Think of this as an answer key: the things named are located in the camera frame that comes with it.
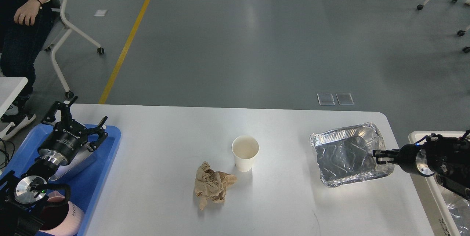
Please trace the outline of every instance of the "person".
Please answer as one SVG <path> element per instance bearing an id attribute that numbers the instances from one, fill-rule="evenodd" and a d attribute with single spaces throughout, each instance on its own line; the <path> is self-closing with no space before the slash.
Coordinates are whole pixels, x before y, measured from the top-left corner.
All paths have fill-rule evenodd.
<path id="1" fill-rule="evenodd" d="M 34 61 L 53 26 L 48 0 L 0 0 L 0 69 L 7 77 L 26 77 L 28 83 L 1 116 L 15 125 L 7 131 L 9 139 L 36 117 L 25 110 L 36 80 Z"/>

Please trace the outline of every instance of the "white table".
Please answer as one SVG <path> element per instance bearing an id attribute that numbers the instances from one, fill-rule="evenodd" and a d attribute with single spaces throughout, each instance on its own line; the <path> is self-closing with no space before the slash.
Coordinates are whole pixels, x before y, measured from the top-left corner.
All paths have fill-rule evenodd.
<path id="1" fill-rule="evenodd" d="M 82 123 L 121 129 L 116 159 L 88 236 L 110 235 L 413 235 L 433 231 L 409 174 L 327 188 L 319 180 L 313 132 L 375 123 L 386 148 L 397 143 L 378 112 L 222 109 L 74 104 Z M 260 144 L 253 169 L 234 166 L 231 143 Z M 194 179 L 203 161 L 238 182 L 225 204 L 198 209 Z"/>
<path id="2" fill-rule="evenodd" d="M 27 82 L 24 77 L 0 77 L 0 115 L 7 111 Z"/>

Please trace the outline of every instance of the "sneaker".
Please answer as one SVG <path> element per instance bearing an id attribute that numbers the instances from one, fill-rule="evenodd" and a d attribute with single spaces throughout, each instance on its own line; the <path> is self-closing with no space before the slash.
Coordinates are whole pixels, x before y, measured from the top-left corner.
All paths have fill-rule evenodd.
<path id="1" fill-rule="evenodd" d="M 13 126 L 10 127 L 7 132 L 5 132 L 5 136 L 3 140 L 7 141 L 15 134 L 17 134 L 20 129 L 28 126 L 34 119 L 36 118 L 36 114 L 29 114 L 27 112 L 19 112 L 15 115 L 3 115 L 1 117 L 2 122 L 10 123 L 13 122 Z"/>

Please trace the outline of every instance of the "blue tray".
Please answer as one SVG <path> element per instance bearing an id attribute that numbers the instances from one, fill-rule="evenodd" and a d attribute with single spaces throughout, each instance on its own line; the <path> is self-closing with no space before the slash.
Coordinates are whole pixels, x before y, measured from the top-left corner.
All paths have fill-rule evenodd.
<path id="1" fill-rule="evenodd" d="M 96 125 L 86 124 L 87 128 L 96 127 Z M 26 136 L 18 151 L 13 156 L 8 166 L 5 168 L 2 176 L 9 171 L 15 171 L 15 176 L 19 177 L 34 163 L 34 159 L 39 156 L 37 148 L 42 144 L 47 136 L 52 132 L 52 126 L 39 124 L 35 126 Z M 82 225 L 77 236 L 84 235 L 93 214 L 96 203 L 101 194 L 101 190 L 108 176 L 116 152 L 118 151 L 121 131 L 114 126 L 106 126 L 108 137 L 101 146 L 94 151 L 96 161 L 77 174 L 74 178 L 67 181 L 72 189 L 70 201 L 76 204 L 84 211 Z M 89 137 L 90 141 L 97 139 L 97 135 Z M 44 232 L 38 232 L 37 236 L 49 236 Z"/>

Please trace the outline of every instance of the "yellow floor line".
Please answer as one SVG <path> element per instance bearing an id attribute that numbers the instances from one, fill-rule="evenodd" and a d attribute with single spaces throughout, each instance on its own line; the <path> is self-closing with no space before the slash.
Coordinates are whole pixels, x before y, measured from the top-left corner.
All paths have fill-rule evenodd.
<path id="1" fill-rule="evenodd" d="M 124 62 L 124 59 L 126 58 L 127 51 L 129 50 L 129 47 L 131 47 L 132 40 L 134 40 L 134 36 L 137 32 L 137 29 L 139 29 L 139 25 L 141 24 L 142 18 L 144 17 L 145 11 L 149 3 L 150 3 L 150 0 L 144 1 L 141 11 L 139 12 L 137 19 L 134 22 L 134 26 L 132 27 L 129 37 L 127 37 L 126 44 L 124 44 L 124 48 L 122 48 L 121 55 L 119 56 L 119 59 L 117 60 L 116 65 L 114 66 L 113 72 L 111 73 L 111 76 L 109 77 L 108 83 L 106 84 L 106 87 L 104 88 L 103 94 L 101 94 L 98 104 L 104 104 L 106 102 L 106 99 L 109 96 L 109 92 L 111 92 L 114 81 L 116 80 L 116 77 L 119 74 L 119 70 L 121 69 L 122 63 Z"/>

